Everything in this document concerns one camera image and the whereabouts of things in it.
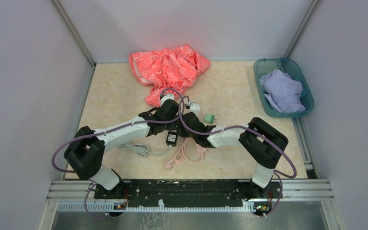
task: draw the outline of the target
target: gray floor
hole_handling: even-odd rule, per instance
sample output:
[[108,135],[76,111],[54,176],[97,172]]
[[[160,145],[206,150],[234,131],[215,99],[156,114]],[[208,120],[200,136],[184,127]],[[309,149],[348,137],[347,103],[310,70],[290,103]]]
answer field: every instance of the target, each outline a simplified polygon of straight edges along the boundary
[[98,220],[83,212],[58,212],[52,230],[326,230],[319,202],[282,202],[268,217],[252,213],[124,213]]

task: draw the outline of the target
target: red cloth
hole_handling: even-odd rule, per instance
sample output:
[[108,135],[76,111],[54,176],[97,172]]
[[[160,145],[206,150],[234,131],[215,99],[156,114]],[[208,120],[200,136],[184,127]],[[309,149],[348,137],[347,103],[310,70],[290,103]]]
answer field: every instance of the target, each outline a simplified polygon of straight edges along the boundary
[[208,59],[188,45],[136,52],[129,55],[129,64],[140,83],[154,84],[146,97],[147,103],[153,107],[160,106],[160,94],[165,88],[174,88],[184,93],[211,65]]

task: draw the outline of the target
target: teal basket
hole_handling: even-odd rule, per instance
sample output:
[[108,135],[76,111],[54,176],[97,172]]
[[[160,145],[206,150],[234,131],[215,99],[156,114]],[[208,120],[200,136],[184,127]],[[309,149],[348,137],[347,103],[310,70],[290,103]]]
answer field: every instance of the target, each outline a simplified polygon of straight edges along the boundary
[[[281,70],[283,73],[288,73],[293,80],[299,81],[302,84],[301,104],[305,107],[305,111],[295,113],[281,113],[272,108],[269,101],[265,97],[265,91],[260,85],[259,79],[264,75],[273,72],[275,69]],[[272,58],[260,59],[253,65],[254,76],[256,78],[256,85],[259,91],[260,100],[264,111],[272,117],[299,117],[309,114],[314,108],[314,99],[312,98],[307,82],[302,75],[301,69],[297,63],[288,58]]]

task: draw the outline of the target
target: gray cable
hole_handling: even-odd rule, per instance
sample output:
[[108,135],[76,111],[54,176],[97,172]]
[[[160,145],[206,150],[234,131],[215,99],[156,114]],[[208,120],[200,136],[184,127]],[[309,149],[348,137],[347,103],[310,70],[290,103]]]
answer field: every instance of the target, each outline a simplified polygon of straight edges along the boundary
[[150,151],[150,148],[147,145],[144,144],[132,144],[130,143],[130,141],[123,143],[121,145],[118,146],[121,149],[124,150],[130,150],[134,153],[136,153],[137,155],[141,156],[141,157],[147,157],[148,154],[153,155],[153,156],[161,156],[163,154],[166,154],[168,151],[170,151],[170,149],[172,148],[171,145],[169,145],[169,148],[166,149],[163,152],[152,152]]

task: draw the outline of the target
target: table surface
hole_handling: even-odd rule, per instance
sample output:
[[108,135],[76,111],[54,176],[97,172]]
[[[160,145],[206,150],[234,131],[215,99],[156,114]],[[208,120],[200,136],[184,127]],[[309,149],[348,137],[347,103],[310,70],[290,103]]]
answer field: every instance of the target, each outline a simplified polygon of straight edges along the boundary
[[[283,133],[289,140],[285,153],[297,168],[297,178],[307,178],[293,122],[290,118],[268,116],[262,107],[253,74],[252,61],[211,62],[211,67],[200,75],[195,84],[186,91],[192,102],[199,103],[203,120],[205,114],[214,114],[215,125],[230,126],[247,124],[253,117],[260,117]],[[91,82],[80,127],[91,129],[114,126],[149,110],[145,96],[152,86],[140,84],[127,63],[97,64]],[[167,131],[156,136],[135,139],[133,143],[150,146],[153,152],[167,149]],[[103,157],[103,164],[113,168],[124,179],[250,179],[256,161],[243,147],[208,149],[200,163],[183,161],[173,164],[167,171],[163,168],[177,147],[162,156],[146,158],[115,148]],[[198,160],[200,155],[190,141],[186,156]],[[282,157],[276,169],[292,174],[288,162]],[[67,173],[66,178],[77,178]]]

